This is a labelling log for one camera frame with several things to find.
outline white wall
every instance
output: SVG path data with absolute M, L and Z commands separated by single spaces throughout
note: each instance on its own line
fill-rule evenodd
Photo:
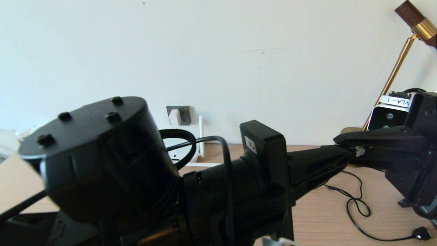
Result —
M 166 105 L 190 105 L 230 143 L 257 119 L 288 144 L 330 144 L 363 124 L 411 35 L 402 2 L 2 0 L 0 129 L 137 95 L 160 129 Z M 436 24 L 436 0 L 412 2 Z M 437 88 L 421 41 L 392 89 L 411 87 Z

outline wall outlet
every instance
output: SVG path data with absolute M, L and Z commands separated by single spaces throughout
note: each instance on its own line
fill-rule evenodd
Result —
M 190 107 L 189 106 L 167 106 L 167 115 L 169 116 L 173 109 L 178 109 L 180 113 L 180 125 L 191 125 Z

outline wooden desk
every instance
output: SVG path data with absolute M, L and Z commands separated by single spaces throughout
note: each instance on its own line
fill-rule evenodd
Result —
M 238 158 L 243 153 L 241 145 L 230 145 L 231 158 Z M 288 151 L 313 148 L 311 146 L 288 146 Z M 215 144 L 205 145 L 206 157 L 200 162 L 222 162 L 221 147 Z M 202 167 L 185 167 L 181 174 L 202 170 Z M 420 226 L 427 227 L 433 236 L 437 231 L 431 223 L 417 216 L 412 209 L 401 208 L 397 202 L 402 195 L 385 179 L 384 174 L 368 168 L 347 167 L 347 171 L 358 175 L 363 180 L 364 201 L 370 206 L 372 216 L 364 218 L 355 207 L 350 207 L 356 222 L 369 234 L 392 239 L 411 235 Z M 348 175 L 339 174 L 329 184 L 343 188 L 352 195 L 359 192 L 358 181 Z M 0 164 L 0 212 L 7 210 L 20 201 L 42 190 L 43 184 L 35 172 L 17 155 L 11 156 Z M 346 213 L 347 197 L 326 187 L 318 188 L 299 199 L 293 207 L 293 224 L 295 240 L 304 246 L 435 246 L 437 240 L 429 241 L 410 239 L 401 242 L 379 242 L 359 232 Z M 25 212 L 56 211 L 58 208 L 45 198 Z

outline cable connector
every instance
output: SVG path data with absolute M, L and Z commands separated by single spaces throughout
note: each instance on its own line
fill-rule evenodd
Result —
M 431 232 L 423 226 L 415 229 L 413 231 L 413 236 L 422 241 L 429 240 L 433 237 Z

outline black cable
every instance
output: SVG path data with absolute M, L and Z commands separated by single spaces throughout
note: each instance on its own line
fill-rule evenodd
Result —
M 162 139 L 166 139 L 166 138 L 185 139 L 188 141 L 187 146 L 191 145 L 190 152 L 188 152 L 188 154 L 184 158 L 182 158 L 180 161 L 174 164 L 176 168 L 180 170 L 187 163 L 190 162 L 190 160 L 193 158 L 194 154 L 196 153 L 196 138 L 191 132 L 180 130 L 180 129 L 164 129 L 164 130 L 160 130 L 160 134 Z
M 37 201 L 41 200 L 42 198 L 44 198 L 46 196 L 47 196 L 47 193 L 45 192 L 45 190 L 40 191 L 40 192 L 36 193 L 35 195 L 29 197 L 28 199 L 22 201 L 20 204 L 15 205 L 14 207 L 7 210 L 6 212 L 0 214 L 0 224 L 5 223 L 8 219 L 19 214 L 24 209 L 30 207 L 32 204 L 36 203 Z
M 373 236 L 367 234 L 365 231 L 363 231 L 363 229 L 361 229 L 361 228 L 357 225 L 357 223 L 355 222 L 355 220 L 352 218 L 352 215 L 350 214 L 350 211 L 349 211 L 349 203 L 350 203 L 351 201 L 353 201 L 353 202 L 355 203 L 355 205 L 357 206 L 358 212 L 359 212 L 361 215 L 363 215 L 364 217 L 369 217 L 369 216 L 371 215 L 370 207 L 367 205 L 367 203 L 365 203 L 365 202 L 362 200 L 362 198 L 363 198 L 363 182 L 361 181 L 361 179 L 360 179 L 358 176 L 356 176 L 356 175 L 353 174 L 353 173 L 346 172 L 346 171 L 342 171 L 342 172 L 345 172 L 345 173 L 347 173 L 347 174 L 350 174 L 350 175 L 354 176 L 355 178 L 357 178 L 358 181 L 360 181 L 360 196 L 359 196 L 359 197 L 354 197 L 354 196 L 352 196 L 350 193 L 348 193 L 347 191 L 342 190 L 342 189 L 337 188 L 337 187 L 329 186 L 329 185 L 326 185 L 326 184 L 324 184 L 324 186 L 328 187 L 328 188 L 331 189 L 331 190 L 336 190 L 336 191 L 342 193 L 343 195 L 349 197 L 349 200 L 347 200 L 347 202 L 346 202 L 346 211 L 347 211 L 347 215 L 349 216 L 350 220 L 351 220 L 352 223 L 355 225 L 355 227 L 356 227 L 356 228 L 357 228 L 361 233 L 363 233 L 364 235 L 370 237 L 371 239 L 378 240 L 378 241 L 383 241 L 383 242 L 394 242 L 394 241 L 402 241 L 402 240 L 407 240 L 407 239 L 413 239 L 413 238 L 416 238 L 415 236 L 412 235 L 412 236 L 403 237 L 403 238 L 397 238 L 397 239 L 379 239 L 379 238 L 375 238 L 375 237 L 373 237 Z M 360 209 L 360 207 L 359 207 L 359 205 L 358 205 L 358 202 L 361 202 L 361 203 L 366 207 L 366 209 L 367 209 L 367 211 L 368 211 L 367 214 L 364 214 L 363 212 L 361 212 L 361 209 Z
M 225 185 L 226 185 L 226 199 L 225 199 L 225 231 L 229 246 L 236 246 L 235 232 L 234 232 L 234 213 L 233 213 L 233 194 L 232 194 L 232 161 L 231 154 L 226 140 L 220 136 L 201 137 L 196 139 L 196 143 L 206 141 L 218 141 L 222 145 L 223 160 L 225 166 Z M 185 142 L 170 146 L 168 151 L 179 149 L 190 145 L 190 142 Z
M 404 92 L 411 93 L 411 92 L 426 92 L 426 91 L 421 88 L 411 88 L 411 89 L 404 90 Z

